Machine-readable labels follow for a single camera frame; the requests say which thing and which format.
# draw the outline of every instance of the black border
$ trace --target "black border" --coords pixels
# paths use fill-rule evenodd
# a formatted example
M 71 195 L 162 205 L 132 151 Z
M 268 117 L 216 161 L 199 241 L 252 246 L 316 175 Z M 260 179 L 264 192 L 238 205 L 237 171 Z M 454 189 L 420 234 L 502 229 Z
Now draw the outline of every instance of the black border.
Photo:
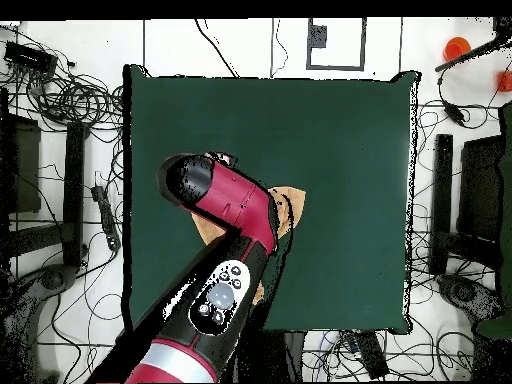
M 311 29 L 313 28 L 313 18 L 308 18 L 308 42 L 306 51 L 306 70 L 308 71 L 364 71 L 365 52 L 366 52 L 366 20 L 361 18 L 363 26 L 361 28 L 361 51 L 359 53 L 359 66 L 333 66 L 333 65 L 312 65 L 311 64 Z

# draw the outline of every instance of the silver stripe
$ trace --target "silver stripe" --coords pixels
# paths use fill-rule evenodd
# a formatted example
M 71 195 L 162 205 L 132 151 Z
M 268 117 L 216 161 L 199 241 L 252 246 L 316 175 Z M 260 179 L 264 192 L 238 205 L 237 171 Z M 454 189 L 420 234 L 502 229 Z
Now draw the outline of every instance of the silver stripe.
M 213 383 L 210 373 L 194 358 L 164 344 L 152 343 L 140 363 L 160 368 L 184 383 Z

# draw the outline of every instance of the circular button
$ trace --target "circular button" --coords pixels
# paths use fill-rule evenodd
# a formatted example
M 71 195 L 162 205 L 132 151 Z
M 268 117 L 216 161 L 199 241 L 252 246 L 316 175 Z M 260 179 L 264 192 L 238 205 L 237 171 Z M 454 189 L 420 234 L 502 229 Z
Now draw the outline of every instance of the circular button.
M 222 323 L 224 322 L 224 315 L 222 314 L 222 312 L 220 311 L 216 311 L 214 314 L 213 314 L 213 321 L 215 322 L 215 324 L 217 325 L 222 325 Z
M 199 307 L 199 313 L 202 316 L 208 316 L 210 315 L 210 307 L 207 304 L 203 304 Z
M 219 309 L 229 309 L 235 301 L 233 289 L 224 283 L 215 284 L 208 292 L 208 300 Z

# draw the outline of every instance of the orange object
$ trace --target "orange object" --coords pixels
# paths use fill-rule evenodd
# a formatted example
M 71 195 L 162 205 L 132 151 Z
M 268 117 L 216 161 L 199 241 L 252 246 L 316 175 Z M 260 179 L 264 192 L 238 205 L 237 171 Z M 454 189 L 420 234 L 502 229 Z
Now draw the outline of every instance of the orange object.
M 506 93 L 512 91 L 512 72 L 498 72 L 496 74 L 498 91 Z
M 457 59 L 460 55 L 467 53 L 471 50 L 471 46 L 468 41 L 462 37 L 452 38 L 446 44 L 443 50 L 444 60 L 449 62 L 450 60 Z

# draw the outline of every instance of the dark green mat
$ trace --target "dark green mat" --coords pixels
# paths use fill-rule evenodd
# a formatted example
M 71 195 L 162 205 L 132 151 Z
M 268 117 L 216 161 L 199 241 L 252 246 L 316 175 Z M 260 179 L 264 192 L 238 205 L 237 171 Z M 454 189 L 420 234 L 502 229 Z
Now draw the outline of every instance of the dark green mat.
M 203 248 L 155 173 L 228 152 L 264 186 L 306 191 L 267 329 L 403 325 L 410 92 L 397 81 L 149 78 L 132 67 L 133 322 Z M 263 282 L 271 286 L 288 237 Z

